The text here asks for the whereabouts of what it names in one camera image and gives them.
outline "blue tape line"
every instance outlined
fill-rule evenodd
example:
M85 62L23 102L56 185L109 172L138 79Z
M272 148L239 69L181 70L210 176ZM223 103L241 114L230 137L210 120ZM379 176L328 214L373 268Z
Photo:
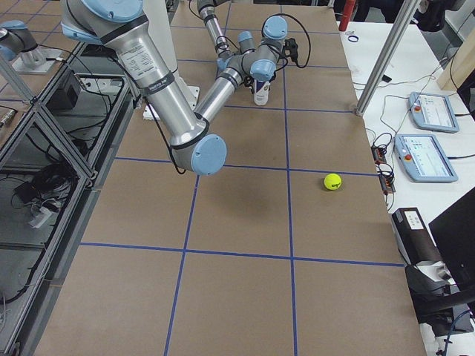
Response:
M0 17L3 16L3 15L5 15L5 14L7 14L7 13L10 13L10 10L12 10L19 2L20 2L20 0L16 0L16 3L13 4L12 6L10 6L4 13L2 13L2 14L0 15Z
M379 267L404 267L402 263L391 262L371 262L371 261L352 261L352 260L333 260L328 258L312 258L312 257L294 257L296 261L321 262L321 263L337 263L340 265L359 265L359 266L379 266Z
M314 263L336 263L340 265L357 265L357 266L380 266L380 267L404 267L403 263L391 263L391 262L373 262L373 261L356 261L356 260L336 260L331 258L316 258L316 257L298 257L294 256L281 256L278 254L251 254L246 252L229 252L229 251L211 251L211 250L199 250L173 247L160 247L160 246L147 246L147 245L122 245L116 243L92 243L81 242L81 246L91 247L105 247L105 248L124 248L130 250L149 250L149 251L164 251L164 252L186 252L187 254L209 254L215 256L232 256L232 257L249 257L249 258L264 258L271 260L294 260L303 262Z
M42 44L44 44L44 43L50 38L50 36L51 36L53 33L62 33L62 31L61 31L61 32L56 31L56 29L57 29L59 26L61 26L61 22L58 23L58 24L54 27L53 31L51 31L50 34L45 37L45 39L43 40Z
M95 247L112 247L112 248L127 248L131 250L152 250L165 252L182 252L182 248L159 247L159 246L140 246L140 245L117 245L115 243L88 243L81 242L81 246L95 246Z
M241 252L225 252L225 251L207 251L207 250L186 250L191 254L212 254L214 256L233 256L233 257L251 257L251 258L267 258L271 260L291 260L288 256L279 256L276 254L247 254Z
M175 312L177 310L178 294L180 293L181 277L183 275L183 267L185 266L186 249L188 247L188 239L190 236L191 222L193 221L194 204L196 203L196 196L197 196L199 184L200 184L200 176L196 176L196 181L194 184L193 199L191 201L190 216L188 219L188 225L186 226L186 236L185 236L185 242L183 244L183 253L181 255L180 270L178 271L177 286L175 288L175 294L173 297L173 306L171 307L170 323L168 325L168 332L166 335L165 351L163 352L164 356L168 356L168 350L170 348L171 332L173 330L173 322L175 318Z
M338 173L346 174L347 176L365 176L365 177L377 177L377 173L359 173L359 172L345 172L345 171L326 171L319 169L303 169L303 168L290 168L291 172L304 172L304 173Z
M115 157L121 161L136 161L136 162L153 162L153 163L171 163L171 161L164 159L150 159L150 158L135 158L135 157ZM376 173L361 173L361 172L346 172L346 171L331 171L323 169L305 169L305 168L282 168L282 167L266 167L259 165L230 165L225 164L224 167L228 168L246 168L246 169L262 169L268 171L289 171L289 172L304 172L304 173L337 173L347 176L364 176L364 177L377 177Z

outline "yellow tennis ball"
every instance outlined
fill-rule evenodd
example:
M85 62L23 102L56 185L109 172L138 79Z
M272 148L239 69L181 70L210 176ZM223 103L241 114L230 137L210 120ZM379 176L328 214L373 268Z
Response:
M335 191L341 187L341 177L336 173L330 173L324 180L325 188L330 191Z

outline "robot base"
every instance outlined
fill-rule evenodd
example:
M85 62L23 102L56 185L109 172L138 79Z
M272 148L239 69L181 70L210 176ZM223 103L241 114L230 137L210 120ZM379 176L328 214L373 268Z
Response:
M46 58L56 58L62 53L62 50L52 50L50 48L42 48L42 52ZM19 57L12 65L13 69L18 74L39 74L44 75L50 71L56 61L46 61L43 65L40 65L34 69L27 67L23 64L22 59Z
M193 87L191 85L188 86L188 89L191 93L191 100L188 100L190 108L194 110L196 108L196 104L198 103L198 96L200 95L200 87ZM157 112L154 110L155 117L160 120ZM153 120L153 116L151 115L150 109L148 106L145 107L145 111L143 112L143 119L144 120Z

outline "wire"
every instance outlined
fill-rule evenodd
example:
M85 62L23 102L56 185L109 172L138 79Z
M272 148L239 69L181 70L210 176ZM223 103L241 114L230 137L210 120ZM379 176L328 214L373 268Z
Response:
M469 310L465 310L464 312L460 313L458 317L455 318L455 320L452 322L451 324L451 329L450 331L448 332L447 334L447 339L444 340L445 342L445 348L444 348L444 351L442 353L442 356L447 356L447 350L448 350L448 344L450 343L450 340L451 340L451 336L453 334L453 331L455 330L455 326L456 324L459 322L459 320L465 315L465 314L468 314L470 313L470 309Z
M308 64L309 64L309 60L310 60L310 55L312 54L312 42L310 41L310 36L309 36L309 33L307 32L307 29L305 28L305 26L302 25L302 23L296 19L294 16L292 15L289 15L288 13L275 13L274 15L271 15L269 16L266 21L268 19L270 19L271 17L273 16L285 16L285 17L288 17L292 20L294 20L295 22L297 22L300 27L302 27L302 30L305 32L305 36L307 37L307 41L309 43L309 52L308 52L308 55L307 55L307 60L305 61L305 64L304 65L300 65L298 64L298 59L295 60L295 65L300 68L300 69L303 69L305 68ZM264 36L264 25L266 24L266 21L264 21L264 23L262 24L262 28L261 28L261 35L262 37Z
M170 159L171 161L173 162L173 165L175 167L175 170L177 171L178 174L185 174L186 173L186 169L184 169L183 171L181 171L179 168L178 168L178 165L177 165L177 162L175 161L175 158L173 157L173 152L171 152L171 147L168 143L168 140L166 139L166 136L165 136L165 133L163 132L163 129L162 127L160 126L160 123L158 122L158 119L157 117L155 116L155 112L154 112L154 109L152 108L152 106L150 105L150 102L148 102L148 100L145 98L146 100L146 103L147 103L147 107L148 109L150 110L150 113L151 113L151 117L153 117L154 119L154 122L155 122L155 125L157 126L158 128L158 131L160 132L160 135L162 136L162 139L167 147L167 150L168 150L168 154L170 155Z
M386 85L378 85L377 88L386 88L386 87L390 87L391 85L417 83L417 82L420 82L421 80L423 80L424 78L428 78L428 77L430 77L431 79L435 79L435 77L433 76L433 74L429 74L428 76L422 76L422 77L420 77L420 78L417 79L417 80L409 80L409 81L406 81L406 82L397 82L397 83L387 83ZM355 82L353 82L353 84L354 84L354 85L363 85L363 86L366 86L366 85L367 85L367 83L355 83Z
M240 50L239 47L228 37L228 36L218 36L216 37L216 47L219 48L220 50L226 50L226 49L229 49L229 45L226 43L226 42L221 42L221 43L217 43L217 40L218 39L225 39L226 41L229 41L231 42L231 45L233 45L237 50Z
M369 131L373 134L373 141L376 138L376 132L374 130L371 130L370 128L364 128L366 131Z
M191 9L191 0L188 0L188 9L190 9L191 13L201 19L192 9Z
M464 158L471 158L475 157L475 154L469 154L468 156L459 156L459 157L447 157L448 159L464 159Z
M7 323L7 302L5 300L5 294L3 294L3 292L1 293L1 299L3 302L3 310L0 313L0 332L3 331L3 329L5 328L5 324Z
M10 109L10 110L17 111L16 109L11 108L10 106L5 106L5 105L0 105L0 108L5 108L5 109Z
M34 141L33 141L33 138L28 134L26 133L25 136L28 138L28 140L31 142L31 144L40 152L44 153L45 156L46 156L46 159L50 162L59 162L60 159L57 159L56 157L53 157L51 156L49 150L50 150L50 147L51 146L48 146L48 148L46 150L44 150L43 148L39 147Z

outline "aluminum arm segment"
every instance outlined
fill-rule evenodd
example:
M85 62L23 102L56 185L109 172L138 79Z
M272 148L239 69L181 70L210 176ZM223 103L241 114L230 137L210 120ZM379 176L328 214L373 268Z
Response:
M181 168L210 175L221 169L226 144L208 134L209 123L189 107L148 34L141 0L62 0L63 33L114 49L143 96L171 134L171 154Z
M226 1L198 0L197 2L198 12L208 29L218 55L218 67L222 70L209 92L196 107L196 112L209 122L214 119L235 89L243 83L245 77L251 76L262 82L272 79L287 35L285 20L280 16L273 16L264 24L264 36L257 50L251 33L244 31L238 38L239 52L231 52L214 14L214 7L224 2Z
M19 53L26 67L35 68L46 62L36 40L23 22L12 20L0 24L0 56L11 61Z

